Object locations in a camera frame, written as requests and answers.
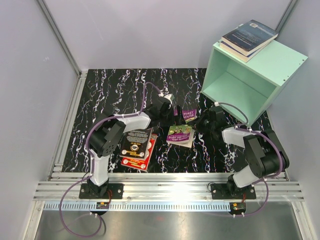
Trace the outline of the purple Treehouse book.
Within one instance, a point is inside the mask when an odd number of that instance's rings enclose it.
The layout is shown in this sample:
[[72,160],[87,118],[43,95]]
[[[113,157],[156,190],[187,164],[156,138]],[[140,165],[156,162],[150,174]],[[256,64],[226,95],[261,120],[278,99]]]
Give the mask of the purple Treehouse book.
[[184,125],[172,125],[169,127],[166,142],[168,144],[191,148],[194,140],[195,130],[186,124],[197,117],[197,110],[182,110]]

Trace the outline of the black paperback book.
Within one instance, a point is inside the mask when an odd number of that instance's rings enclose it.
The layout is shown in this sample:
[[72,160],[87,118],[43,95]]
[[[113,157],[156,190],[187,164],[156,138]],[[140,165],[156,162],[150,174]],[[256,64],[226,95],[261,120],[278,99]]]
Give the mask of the black paperback book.
[[148,156],[148,147],[151,145],[153,130],[137,129],[124,134],[121,142],[120,156],[123,158],[145,160]]

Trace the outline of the blue orange paperback book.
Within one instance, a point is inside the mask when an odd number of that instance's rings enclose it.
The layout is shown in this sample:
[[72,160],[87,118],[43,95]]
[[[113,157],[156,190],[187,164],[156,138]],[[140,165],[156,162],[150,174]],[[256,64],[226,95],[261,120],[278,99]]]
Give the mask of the blue orange paperback book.
[[225,43],[224,41],[219,42],[219,47],[245,63],[250,61],[255,55],[257,55],[263,49],[261,47],[249,55],[244,55],[241,52],[239,52],[238,50],[236,50],[233,47],[231,47],[230,45],[228,45],[227,43]]

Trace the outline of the dark blue hardcover book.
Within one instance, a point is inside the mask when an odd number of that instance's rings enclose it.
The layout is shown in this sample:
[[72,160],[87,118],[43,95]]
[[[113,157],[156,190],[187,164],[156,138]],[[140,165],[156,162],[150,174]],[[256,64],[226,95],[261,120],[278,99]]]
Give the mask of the dark blue hardcover book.
[[272,28],[252,19],[223,35],[220,41],[247,56],[269,44],[278,34]]

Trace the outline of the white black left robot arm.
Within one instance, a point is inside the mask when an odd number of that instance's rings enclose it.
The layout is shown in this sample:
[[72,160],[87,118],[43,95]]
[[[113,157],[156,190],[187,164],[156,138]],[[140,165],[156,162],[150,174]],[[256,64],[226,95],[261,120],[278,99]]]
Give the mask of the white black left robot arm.
[[90,154],[90,174],[87,184],[90,193],[101,199],[108,192],[108,165],[110,155],[114,152],[123,134],[130,131],[151,129],[158,125],[170,126],[174,123],[174,96],[160,96],[141,112],[130,114],[104,114],[94,122],[85,142]]

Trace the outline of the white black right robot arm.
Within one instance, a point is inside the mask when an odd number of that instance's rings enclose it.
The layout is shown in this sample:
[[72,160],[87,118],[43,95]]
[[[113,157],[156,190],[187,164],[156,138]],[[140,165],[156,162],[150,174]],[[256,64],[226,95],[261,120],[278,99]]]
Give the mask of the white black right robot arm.
[[274,178],[290,165],[289,158],[272,129],[253,131],[228,124],[223,109],[213,106],[188,125],[216,141],[244,149],[247,166],[231,174],[225,183],[209,183],[214,200],[255,199],[254,185]]

